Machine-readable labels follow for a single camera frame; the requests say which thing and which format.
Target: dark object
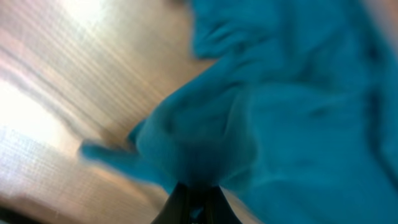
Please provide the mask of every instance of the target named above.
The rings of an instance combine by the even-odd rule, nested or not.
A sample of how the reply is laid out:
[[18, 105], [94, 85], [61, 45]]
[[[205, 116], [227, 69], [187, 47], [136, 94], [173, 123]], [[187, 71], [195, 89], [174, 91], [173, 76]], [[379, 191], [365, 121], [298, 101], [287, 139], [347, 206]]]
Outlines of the dark object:
[[41, 222], [37, 222], [8, 208], [0, 207], [0, 223], [1, 222], [7, 224], [42, 224]]
[[177, 184], [152, 224], [241, 224], [220, 187], [192, 190]]

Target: wooden floor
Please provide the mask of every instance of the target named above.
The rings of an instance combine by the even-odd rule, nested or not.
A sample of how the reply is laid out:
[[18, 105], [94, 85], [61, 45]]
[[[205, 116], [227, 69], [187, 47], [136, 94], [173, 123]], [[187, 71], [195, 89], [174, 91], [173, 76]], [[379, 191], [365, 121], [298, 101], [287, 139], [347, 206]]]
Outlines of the wooden floor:
[[192, 57], [191, 29], [176, 0], [0, 0], [0, 202], [48, 223], [149, 223], [162, 190], [76, 152], [87, 138], [121, 144], [212, 64]]

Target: garment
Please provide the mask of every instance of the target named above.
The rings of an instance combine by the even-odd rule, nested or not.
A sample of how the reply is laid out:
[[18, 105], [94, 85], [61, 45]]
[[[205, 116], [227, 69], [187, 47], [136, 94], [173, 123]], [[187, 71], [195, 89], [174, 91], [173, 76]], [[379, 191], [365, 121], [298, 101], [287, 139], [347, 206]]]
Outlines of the garment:
[[218, 58], [86, 158], [170, 191], [221, 185], [264, 223], [398, 223], [398, 66], [355, 0], [192, 0]]

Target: crumpled cloth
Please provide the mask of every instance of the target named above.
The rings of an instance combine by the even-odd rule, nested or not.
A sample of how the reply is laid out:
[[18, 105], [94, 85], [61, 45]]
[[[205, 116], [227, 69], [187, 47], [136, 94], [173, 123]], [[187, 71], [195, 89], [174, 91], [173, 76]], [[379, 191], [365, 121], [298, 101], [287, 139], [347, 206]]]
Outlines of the crumpled cloth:
[[130, 178], [221, 185], [267, 224], [398, 223], [398, 66], [355, 0], [192, 0], [218, 58], [128, 136]]

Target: wooden table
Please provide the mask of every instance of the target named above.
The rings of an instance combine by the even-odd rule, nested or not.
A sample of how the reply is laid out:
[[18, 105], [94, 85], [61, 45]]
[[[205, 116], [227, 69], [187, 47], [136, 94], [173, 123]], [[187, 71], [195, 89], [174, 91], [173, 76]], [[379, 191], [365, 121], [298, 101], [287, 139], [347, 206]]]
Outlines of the wooden table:
[[[394, 12], [383, 2], [376, 12]], [[48, 223], [149, 223], [161, 189], [76, 152], [87, 138], [121, 144], [211, 65], [191, 56], [191, 23], [171, 0], [0, 0], [0, 202]]]

